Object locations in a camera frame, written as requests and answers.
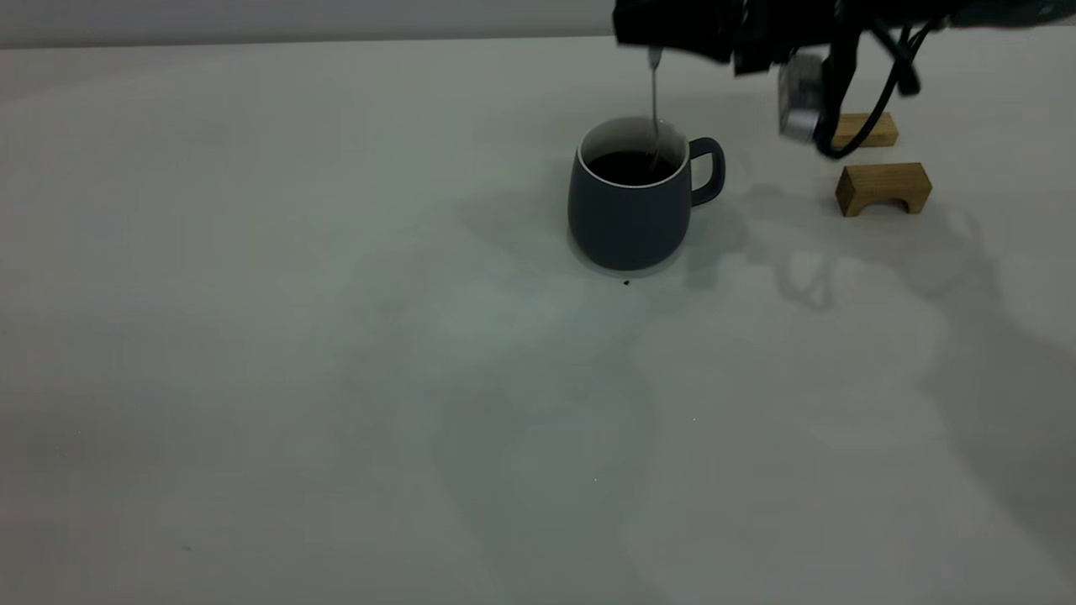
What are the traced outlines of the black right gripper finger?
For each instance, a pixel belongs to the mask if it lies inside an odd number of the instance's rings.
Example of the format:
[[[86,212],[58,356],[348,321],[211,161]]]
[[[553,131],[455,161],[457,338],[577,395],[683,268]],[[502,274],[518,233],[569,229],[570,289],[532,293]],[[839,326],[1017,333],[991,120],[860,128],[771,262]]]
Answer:
[[[730,64],[730,40],[722,34],[709,24],[615,24],[619,45],[681,50],[716,64]]]
[[[615,29],[719,29],[736,12],[735,1],[615,1]]]

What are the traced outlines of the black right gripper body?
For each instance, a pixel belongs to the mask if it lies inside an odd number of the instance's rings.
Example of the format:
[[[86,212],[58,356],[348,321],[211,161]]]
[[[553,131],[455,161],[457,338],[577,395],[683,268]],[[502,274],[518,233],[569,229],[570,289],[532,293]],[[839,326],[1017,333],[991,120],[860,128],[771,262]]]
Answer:
[[[844,1],[733,1],[731,64],[748,76],[785,64],[802,47],[829,45],[835,38]]]

